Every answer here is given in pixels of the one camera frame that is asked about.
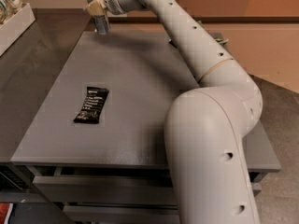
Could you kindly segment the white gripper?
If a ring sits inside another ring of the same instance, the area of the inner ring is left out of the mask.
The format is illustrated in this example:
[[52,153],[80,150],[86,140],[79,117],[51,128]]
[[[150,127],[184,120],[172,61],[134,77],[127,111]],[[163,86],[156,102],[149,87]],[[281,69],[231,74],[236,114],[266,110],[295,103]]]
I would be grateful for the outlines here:
[[113,15],[126,14],[131,11],[146,10],[138,0],[92,0],[85,10],[91,16],[105,16],[107,9]]

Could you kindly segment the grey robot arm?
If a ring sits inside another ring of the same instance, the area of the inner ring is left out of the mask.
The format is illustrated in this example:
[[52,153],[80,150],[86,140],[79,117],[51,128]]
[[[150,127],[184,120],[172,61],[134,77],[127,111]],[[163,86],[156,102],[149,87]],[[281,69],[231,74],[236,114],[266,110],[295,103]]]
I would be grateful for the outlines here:
[[108,14],[150,10],[192,72],[197,88],[171,104],[164,143],[180,224],[261,224],[243,148],[263,97],[252,78],[176,0],[87,0],[99,33]]

